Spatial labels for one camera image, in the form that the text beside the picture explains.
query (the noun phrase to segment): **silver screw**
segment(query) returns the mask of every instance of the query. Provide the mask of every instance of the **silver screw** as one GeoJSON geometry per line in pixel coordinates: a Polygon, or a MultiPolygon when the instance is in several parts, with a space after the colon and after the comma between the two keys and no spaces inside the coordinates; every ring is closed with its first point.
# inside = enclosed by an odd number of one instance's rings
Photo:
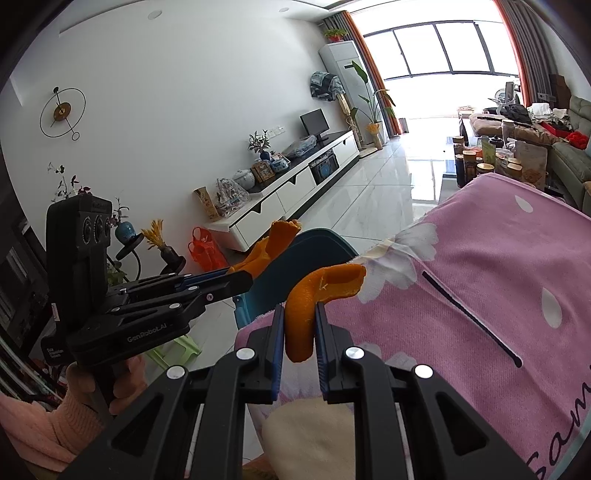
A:
{"type": "Polygon", "coordinates": [[[349,358],[352,358],[353,360],[359,360],[360,358],[363,358],[365,352],[358,346],[350,346],[347,348],[347,350],[345,350],[345,355],[349,358]]]}
{"type": "Polygon", "coordinates": [[[236,357],[240,360],[250,360],[255,356],[255,351],[252,348],[240,348],[236,352],[236,357]]]}
{"type": "Polygon", "coordinates": [[[169,377],[170,380],[176,380],[178,378],[184,377],[184,368],[180,365],[175,365],[174,367],[170,367],[166,370],[166,376],[169,377]]]}
{"type": "Polygon", "coordinates": [[[433,369],[428,365],[417,365],[414,372],[420,378],[431,378],[433,376],[433,369]]]}

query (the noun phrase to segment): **recessed ceiling light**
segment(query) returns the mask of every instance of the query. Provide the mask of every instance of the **recessed ceiling light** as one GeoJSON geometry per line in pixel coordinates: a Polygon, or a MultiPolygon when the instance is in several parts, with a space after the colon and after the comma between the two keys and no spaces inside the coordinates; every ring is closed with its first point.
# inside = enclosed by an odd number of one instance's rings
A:
{"type": "Polygon", "coordinates": [[[153,20],[154,18],[158,18],[162,15],[162,10],[154,10],[148,15],[148,20],[153,20]]]}

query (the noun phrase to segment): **teal trash bin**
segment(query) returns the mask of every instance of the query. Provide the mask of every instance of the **teal trash bin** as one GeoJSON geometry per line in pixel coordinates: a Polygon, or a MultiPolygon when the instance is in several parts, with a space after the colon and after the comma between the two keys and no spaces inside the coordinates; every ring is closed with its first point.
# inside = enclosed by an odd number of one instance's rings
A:
{"type": "Polygon", "coordinates": [[[300,233],[247,293],[233,298],[238,329],[286,301],[291,289],[308,273],[347,263],[357,256],[355,249],[332,230],[316,228],[300,233]]]}

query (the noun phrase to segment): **ceiling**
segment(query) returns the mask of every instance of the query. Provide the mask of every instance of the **ceiling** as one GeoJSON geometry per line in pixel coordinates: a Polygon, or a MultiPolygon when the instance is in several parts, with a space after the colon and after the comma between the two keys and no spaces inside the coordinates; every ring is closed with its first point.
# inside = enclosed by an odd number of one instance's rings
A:
{"type": "MultiPolygon", "coordinates": [[[[60,31],[100,15],[110,10],[124,7],[137,2],[149,2],[154,9],[162,9],[170,4],[183,0],[74,0],[59,16],[57,23],[60,31]]],[[[318,21],[328,17],[332,12],[325,7],[335,4],[337,0],[193,0],[202,4],[203,13],[238,11],[240,13],[261,17],[283,17],[296,20],[318,21]]]]}

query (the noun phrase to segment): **window frame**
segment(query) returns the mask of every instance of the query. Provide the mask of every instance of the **window frame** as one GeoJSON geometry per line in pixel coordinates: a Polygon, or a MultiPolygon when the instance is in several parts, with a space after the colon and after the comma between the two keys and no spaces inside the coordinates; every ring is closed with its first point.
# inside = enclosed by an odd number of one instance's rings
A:
{"type": "Polygon", "coordinates": [[[380,34],[392,32],[392,34],[394,35],[394,38],[396,39],[396,43],[398,44],[398,48],[400,49],[400,53],[402,54],[402,58],[404,60],[404,64],[406,65],[408,75],[401,75],[398,77],[384,78],[383,80],[385,82],[387,82],[388,80],[399,80],[399,79],[414,78],[414,77],[424,77],[427,75],[444,75],[444,74],[448,74],[448,75],[494,75],[494,76],[499,76],[499,77],[519,77],[519,73],[505,73],[505,72],[495,71],[495,67],[492,62],[491,52],[489,51],[488,46],[486,45],[486,40],[484,38],[484,35],[482,35],[482,30],[480,30],[479,23],[484,22],[484,21],[486,21],[488,23],[500,24],[500,22],[493,22],[493,21],[487,21],[487,20],[439,20],[439,21],[432,21],[432,22],[415,23],[415,24],[410,24],[410,25],[401,25],[400,27],[386,28],[384,30],[378,30],[375,32],[365,34],[363,37],[364,38],[373,37],[374,35],[380,35],[380,34]],[[443,42],[441,34],[439,33],[439,29],[437,28],[437,26],[440,24],[453,24],[453,23],[458,23],[458,24],[467,23],[467,24],[474,25],[474,28],[476,29],[476,34],[478,35],[478,38],[480,39],[480,44],[482,45],[482,50],[484,51],[484,55],[485,55],[486,61],[488,63],[488,68],[489,68],[488,70],[454,70],[453,69],[452,63],[449,58],[449,54],[447,53],[445,43],[443,42]],[[441,45],[441,49],[443,50],[443,54],[445,55],[445,58],[447,60],[447,65],[449,67],[449,70],[446,70],[443,72],[411,73],[410,67],[408,66],[408,60],[407,60],[406,54],[404,53],[404,49],[402,48],[402,45],[398,39],[398,36],[396,35],[396,31],[403,30],[405,28],[423,27],[425,25],[432,25],[433,26],[433,29],[435,30],[437,38],[439,39],[439,44],[441,45]]]}

